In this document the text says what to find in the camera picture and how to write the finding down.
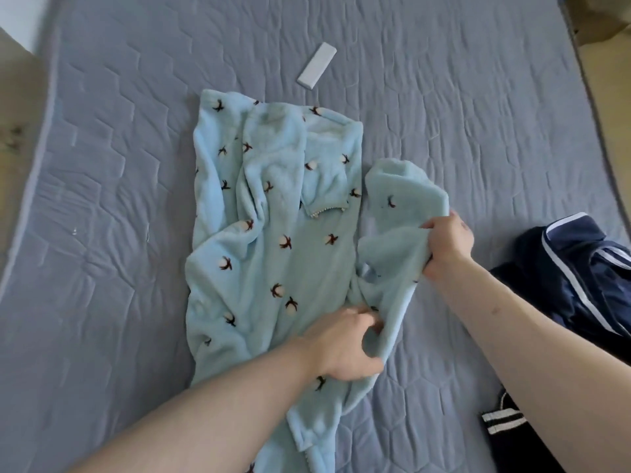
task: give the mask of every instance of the white rectangular object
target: white rectangular object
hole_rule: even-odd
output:
[[[320,45],[305,70],[298,77],[298,83],[307,89],[313,89],[317,80],[320,79],[320,76],[322,76],[322,73],[324,73],[324,70],[337,52],[338,51],[328,43]]]

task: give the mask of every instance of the light blue fleece garment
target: light blue fleece garment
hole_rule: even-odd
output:
[[[365,195],[362,135],[360,122],[323,108],[202,94],[197,219],[185,269],[193,383],[280,345],[344,304],[379,312],[385,327],[379,336],[369,331],[364,348],[383,360],[390,355],[429,257],[429,231],[419,226],[447,215],[449,205],[420,168],[395,159],[375,163]],[[362,200],[378,235],[356,249]],[[254,471],[333,473],[339,419],[375,379],[314,379]]]

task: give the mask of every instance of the gray mattress cover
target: gray mattress cover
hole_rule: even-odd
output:
[[[295,80],[321,41],[338,54],[311,92]],[[577,211],[628,244],[556,0],[61,0],[50,42],[50,130],[0,303],[2,472],[60,472],[187,385],[204,88],[361,120],[366,168],[425,169],[486,267]],[[421,282],[337,467],[492,472],[477,413],[498,388]]]

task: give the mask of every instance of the person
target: person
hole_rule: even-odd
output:
[[[456,213],[423,227],[432,229],[424,275],[565,471],[630,469],[631,368],[478,265],[473,234]],[[364,306],[329,313],[303,336],[171,399],[71,471],[243,473],[314,378],[382,372],[381,359],[362,350],[367,329],[379,323]]]

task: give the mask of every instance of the mattress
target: mattress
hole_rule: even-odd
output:
[[[295,80],[338,49],[313,91]],[[47,118],[0,300],[0,470],[60,472],[185,389],[204,88],[365,126],[367,170],[408,159],[493,267],[577,211],[628,245],[557,0],[60,0]],[[367,217],[361,236],[374,233]],[[493,472],[477,414],[499,381],[421,281],[341,472]]]

